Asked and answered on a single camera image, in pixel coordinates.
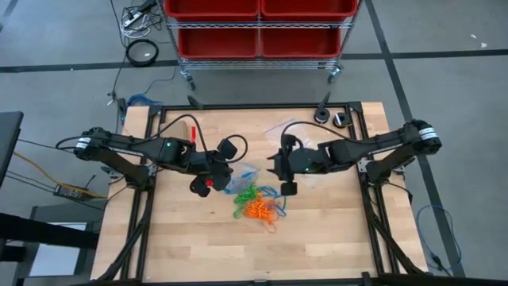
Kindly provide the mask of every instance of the blue cable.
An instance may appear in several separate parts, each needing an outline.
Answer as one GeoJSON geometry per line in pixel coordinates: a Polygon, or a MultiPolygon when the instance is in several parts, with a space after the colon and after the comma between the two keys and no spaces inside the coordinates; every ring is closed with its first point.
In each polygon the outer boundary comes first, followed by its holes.
{"type": "Polygon", "coordinates": [[[127,106],[152,106],[162,105],[162,102],[151,100],[143,94],[133,95],[127,100],[127,106]]]}
{"type": "Polygon", "coordinates": [[[274,200],[276,200],[276,199],[278,199],[280,197],[283,197],[284,198],[283,205],[282,206],[275,205],[275,207],[277,208],[277,212],[279,213],[279,216],[281,216],[281,217],[287,216],[287,213],[286,213],[286,196],[279,195],[279,193],[273,187],[269,187],[269,186],[258,187],[258,190],[260,190],[260,191],[262,191],[264,193],[263,197],[272,197],[274,200]]]}
{"type": "MultiPolygon", "coordinates": [[[[459,260],[457,261],[456,264],[454,264],[453,266],[450,266],[450,268],[448,268],[448,269],[443,268],[443,269],[446,270],[446,271],[453,271],[453,269],[455,267],[459,266],[460,263],[462,262],[462,250],[460,249],[459,243],[455,239],[455,232],[453,231],[453,218],[452,218],[452,215],[447,210],[445,210],[442,206],[437,206],[437,205],[424,206],[423,208],[421,208],[418,211],[418,213],[416,215],[416,227],[417,227],[418,234],[420,235],[420,238],[421,238],[421,241],[423,242],[423,245],[425,246],[425,248],[427,248],[427,250],[430,252],[430,255],[432,257],[437,257],[437,255],[430,249],[429,245],[427,244],[427,241],[423,237],[423,234],[421,234],[421,230],[420,230],[420,215],[421,215],[421,212],[423,210],[428,209],[428,208],[442,210],[448,217],[450,217],[450,231],[452,232],[452,238],[453,238],[453,241],[455,242],[455,245],[456,245],[456,248],[457,248],[457,251],[458,251],[458,254],[459,254],[459,260]]],[[[438,268],[438,267],[436,267],[434,265],[429,265],[429,267],[432,268],[432,269],[436,269],[438,271],[442,270],[442,269],[440,269],[440,268],[438,268]]]]}

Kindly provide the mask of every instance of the shelf leg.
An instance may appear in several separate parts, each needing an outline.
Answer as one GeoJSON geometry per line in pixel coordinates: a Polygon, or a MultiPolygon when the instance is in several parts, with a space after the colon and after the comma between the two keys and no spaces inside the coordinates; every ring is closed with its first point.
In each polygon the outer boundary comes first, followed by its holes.
{"type": "Polygon", "coordinates": [[[183,64],[182,57],[178,53],[178,45],[176,44],[175,35],[173,34],[173,30],[171,27],[168,27],[167,24],[170,23],[169,17],[164,12],[164,5],[162,0],[156,0],[159,5],[160,13],[164,19],[164,25],[166,26],[167,34],[171,40],[171,45],[173,46],[173,50],[175,51],[176,60],[178,61],[178,65],[180,66],[180,74],[187,81],[187,85],[193,91],[196,89],[196,84],[194,83],[194,79],[187,69],[185,69],[185,65],[183,64]]]}
{"type": "Polygon", "coordinates": [[[356,9],[355,15],[351,19],[351,25],[348,28],[348,32],[346,32],[346,35],[344,36],[344,40],[341,44],[341,51],[339,52],[339,56],[337,56],[337,66],[330,71],[330,74],[328,76],[328,83],[335,83],[339,76],[341,76],[342,71],[344,70],[344,67],[340,64],[342,59],[342,54],[344,53],[344,48],[346,47],[346,44],[349,41],[349,37],[351,36],[351,32],[353,28],[355,28],[356,25],[356,19],[358,18],[358,14],[360,13],[360,9],[362,8],[362,5],[364,4],[364,0],[358,0],[358,7],[356,9]]]}

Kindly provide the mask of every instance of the wooden table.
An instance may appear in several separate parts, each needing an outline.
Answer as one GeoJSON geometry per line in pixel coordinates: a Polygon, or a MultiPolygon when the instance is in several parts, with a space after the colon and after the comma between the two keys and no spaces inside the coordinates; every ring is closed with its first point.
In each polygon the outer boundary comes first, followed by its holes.
{"type": "MultiPolygon", "coordinates": [[[[382,103],[363,103],[368,133],[389,131],[382,103]]],[[[341,109],[329,109],[339,112],[341,109]]],[[[244,135],[249,150],[243,162],[263,171],[257,182],[279,189],[276,176],[265,171],[277,152],[277,139],[264,131],[288,119],[309,121],[313,109],[280,110],[199,110],[170,111],[165,122],[192,113],[200,122],[209,149],[234,133],[244,135]]],[[[147,107],[131,107],[123,134],[143,137],[147,107]]],[[[314,148],[318,142],[337,139],[313,126],[297,126],[301,139],[306,136],[314,148]]],[[[349,135],[346,129],[341,133],[349,135]]],[[[241,141],[234,141],[243,151],[241,141]]],[[[132,162],[139,158],[130,157],[132,162]]],[[[368,271],[375,276],[371,243],[368,236],[360,185],[355,168],[328,175],[296,175],[298,194],[287,198],[287,217],[270,234],[256,220],[235,219],[233,197],[212,191],[200,198],[189,191],[192,176],[162,171],[157,175],[155,202],[146,253],[143,280],[146,282],[217,281],[217,280],[297,280],[360,277],[368,271]]],[[[393,175],[391,182],[404,185],[393,175]]],[[[111,186],[110,196],[125,186],[121,181],[111,186]]],[[[416,230],[413,213],[404,191],[390,185],[383,196],[395,241],[414,264],[426,270],[425,258],[416,230]]],[[[125,190],[112,199],[102,223],[92,278],[100,276],[118,255],[125,242],[133,190],[125,190]]],[[[386,248],[383,250],[385,269],[386,248]]],[[[131,266],[137,261],[133,251],[131,266]]]]}

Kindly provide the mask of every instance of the plastic bag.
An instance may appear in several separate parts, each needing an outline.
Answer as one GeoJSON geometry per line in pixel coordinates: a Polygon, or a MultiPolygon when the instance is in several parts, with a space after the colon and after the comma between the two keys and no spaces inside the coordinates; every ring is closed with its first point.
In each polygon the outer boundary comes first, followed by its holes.
{"type": "Polygon", "coordinates": [[[224,192],[227,195],[237,194],[247,189],[250,184],[257,180],[260,170],[250,164],[233,163],[230,165],[233,170],[229,184],[225,186],[224,192]]]}

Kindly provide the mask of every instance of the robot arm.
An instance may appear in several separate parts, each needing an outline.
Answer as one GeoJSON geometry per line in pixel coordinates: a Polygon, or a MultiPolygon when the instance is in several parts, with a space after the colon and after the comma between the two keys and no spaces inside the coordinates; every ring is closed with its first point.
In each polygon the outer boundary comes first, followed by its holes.
{"type": "Polygon", "coordinates": [[[345,171],[363,157],[394,149],[382,160],[370,161],[366,166],[368,180],[381,184],[394,168],[408,165],[417,155],[435,154],[442,146],[434,128],[422,120],[407,122],[395,131],[363,140],[334,140],[317,145],[316,149],[304,148],[301,141],[290,134],[283,134],[281,148],[269,160],[274,160],[275,173],[282,184],[282,195],[296,195],[294,174],[327,174],[345,171]]]}
{"type": "Polygon", "coordinates": [[[150,190],[155,187],[153,171],[147,166],[130,163],[119,153],[145,157],[158,167],[196,176],[190,190],[206,197],[210,187],[218,191],[224,189],[233,171],[225,160],[236,155],[236,147],[225,139],[217,148],[220,151],[197,152],[196,144],[187,140],[140,139],[93,128],[82,133],[74,154],[81,160],[99,161],[122,173],[130,187],[150,190]]]}

